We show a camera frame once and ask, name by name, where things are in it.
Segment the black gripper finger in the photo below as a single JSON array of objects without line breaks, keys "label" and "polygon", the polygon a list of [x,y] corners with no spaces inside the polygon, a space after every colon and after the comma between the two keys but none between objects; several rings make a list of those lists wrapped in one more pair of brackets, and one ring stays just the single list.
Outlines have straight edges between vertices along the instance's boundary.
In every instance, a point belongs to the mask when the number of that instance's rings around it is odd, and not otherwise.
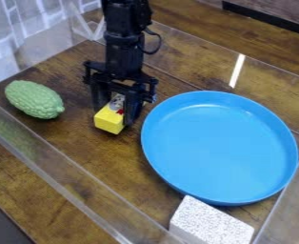
[{"label": "black gripper finger", "polygon": [[95,111],[99,112],[105,104],[111,101],[112,92],[109,91],[109,87],[105,82],[93,81],[91,88]]},{"label": "black gripper finger", "polygon": [[132,87],[124,94],[124,125],[131,126],[139,118],[144,102],[147,98],[147,90],[144,86]]}]

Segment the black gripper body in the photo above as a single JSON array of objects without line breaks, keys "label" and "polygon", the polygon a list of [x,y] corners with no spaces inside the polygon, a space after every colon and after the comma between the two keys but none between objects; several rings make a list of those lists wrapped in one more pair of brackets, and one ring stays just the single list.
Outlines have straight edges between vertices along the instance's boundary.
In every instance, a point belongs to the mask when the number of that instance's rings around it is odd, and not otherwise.
[{"label": "black gripper body", "polygon": [[156,85],[159,84],[159,80],[143,71],[127,73],[125,75],[113,74],[105,69],[105,64],[96,61],[85,61],[84,67],[84,83],[89,86],[93,81],[105,82],[109,91],[123,95],[132,87],[144,86],[147,90],[145,101],[149,103],[156,101]]}]

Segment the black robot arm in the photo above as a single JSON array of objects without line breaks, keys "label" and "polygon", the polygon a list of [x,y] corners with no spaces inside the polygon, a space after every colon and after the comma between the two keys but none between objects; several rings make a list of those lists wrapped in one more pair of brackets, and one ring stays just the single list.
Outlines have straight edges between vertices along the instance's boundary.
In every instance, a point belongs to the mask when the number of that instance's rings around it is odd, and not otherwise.
[{"label": "black robot arm", "polygon": [[124,96],[123,124],[131,126],[139,118],[145,102],[156,101],[159,80],[143,72],[145,34],[161,36],[149,30],[152,10],[149,0],[101,0],[107,29],[105,62],[85,61],[84,83],[91,86],[95,111],[112,99],[116,92]]}]

